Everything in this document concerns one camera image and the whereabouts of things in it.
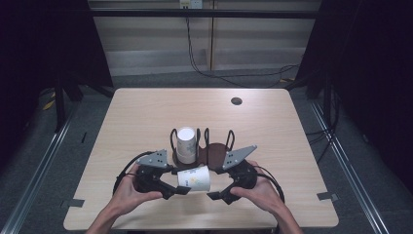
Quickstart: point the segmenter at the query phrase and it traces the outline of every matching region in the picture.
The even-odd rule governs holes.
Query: table surface
[[[241,98],[234,105],[232,98]],[[233,149],[256,144],[247,159],[256,161],[276,178],[300,226],[335,226],[338,217],[326,192],[309,142],[286,90],[253,89],[120,89],[115,93],[94,149],[79,182],[74,199],[85,200],[82,208],[71,207],[64,221],[68,230],[85,230],[112,195],[116,176],[137,154],[172,151],[169,135],[180,127],[209,128],[209,142],[225,143],[228,131],[235,133]],[[200,140],[205,147],[205,140]],[[233,182],[227,174],[210,172],[210,191],[221,191]],[[177,185],[176,175],[161,180]],[[114,229],[240,229],[271,228],[277,224],[247,199],[230,206],[211,201],[206,192],[174,195],[142,204],[121,216]]]

